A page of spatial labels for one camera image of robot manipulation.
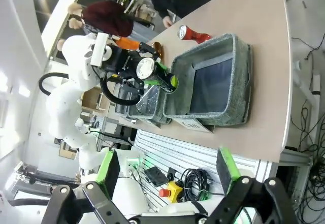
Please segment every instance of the bolt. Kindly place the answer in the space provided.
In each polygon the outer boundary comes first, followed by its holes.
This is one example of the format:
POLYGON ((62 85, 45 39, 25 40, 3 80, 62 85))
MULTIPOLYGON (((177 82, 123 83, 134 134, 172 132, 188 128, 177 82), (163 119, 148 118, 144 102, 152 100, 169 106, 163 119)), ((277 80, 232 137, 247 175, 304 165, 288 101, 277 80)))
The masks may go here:
POLYGON ((93 188, 93 185, 90 183, 87 185, 87 189, 92 189, 93 188))
POLYGON ((198 224, 204 224, 205 222, 206 222, 206 218, 201 218, 201 219, 199 219, 199 221, 198 221, 198 224))
POLYGON ((276 184, 276 182, 274 180, 269 181, 269 185, 274 186, 275 184, 276 184))
POLYGON ((243 178, 242 183, 248 184, 249 183, 249 179, 247 177, 243 178))

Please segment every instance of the crushed red can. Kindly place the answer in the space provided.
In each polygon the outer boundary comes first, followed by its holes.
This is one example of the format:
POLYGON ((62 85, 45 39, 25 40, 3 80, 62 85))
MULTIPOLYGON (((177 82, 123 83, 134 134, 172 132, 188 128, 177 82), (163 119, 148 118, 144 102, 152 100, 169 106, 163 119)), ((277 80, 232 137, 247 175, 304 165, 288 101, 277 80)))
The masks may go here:
POLYGON ((208 34, 201 34, 193 31, 186 25, 181 25, 178 30, 178 38, 181 40, 194 40, 198 44, 203 43, 206 40, 211 39, 212 37, 208 34))

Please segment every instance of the dark red shirt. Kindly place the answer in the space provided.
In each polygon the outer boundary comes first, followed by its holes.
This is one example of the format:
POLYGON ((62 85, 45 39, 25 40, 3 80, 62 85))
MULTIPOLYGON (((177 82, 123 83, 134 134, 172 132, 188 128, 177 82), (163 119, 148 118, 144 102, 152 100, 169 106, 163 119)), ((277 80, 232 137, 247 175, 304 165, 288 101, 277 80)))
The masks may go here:
POLYGON ((133 21, 124 14, 124 7, 113 1, 96 2, 82 11, 85 23, 111 35, 128 37, 133 21))

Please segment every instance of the brown tabletop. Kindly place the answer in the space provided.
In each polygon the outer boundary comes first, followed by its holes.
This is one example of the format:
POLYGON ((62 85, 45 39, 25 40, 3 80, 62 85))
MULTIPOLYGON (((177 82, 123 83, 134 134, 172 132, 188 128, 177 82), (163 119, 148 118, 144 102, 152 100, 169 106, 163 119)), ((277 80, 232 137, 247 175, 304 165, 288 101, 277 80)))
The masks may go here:
POLYGON ((196 45, 177 37, 180 25, 219 36, 234 33, 253 47, 253 94, 250 119, 238 128, 214 133, 187 130, 175 121, 160 129, 138 121, 135 127, 210 148, 278 162, 286 143, 291 108, 291 53, 285 0, 212 0, 155 39, 164 46, 163 63, 196 45))

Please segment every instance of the bin label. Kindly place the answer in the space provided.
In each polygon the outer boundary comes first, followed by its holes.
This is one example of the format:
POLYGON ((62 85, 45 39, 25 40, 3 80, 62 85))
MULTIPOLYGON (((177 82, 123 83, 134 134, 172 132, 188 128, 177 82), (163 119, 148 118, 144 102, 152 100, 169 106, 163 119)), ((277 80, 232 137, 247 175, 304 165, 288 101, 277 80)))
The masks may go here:
POLYGON ((183 127, 189 130, 196 130, 201 132, 211 133, 205 126, 203 126, 198 120, 196 119, 184 119, 184 118, 173 118, 174 121, 181 124, 183 127))

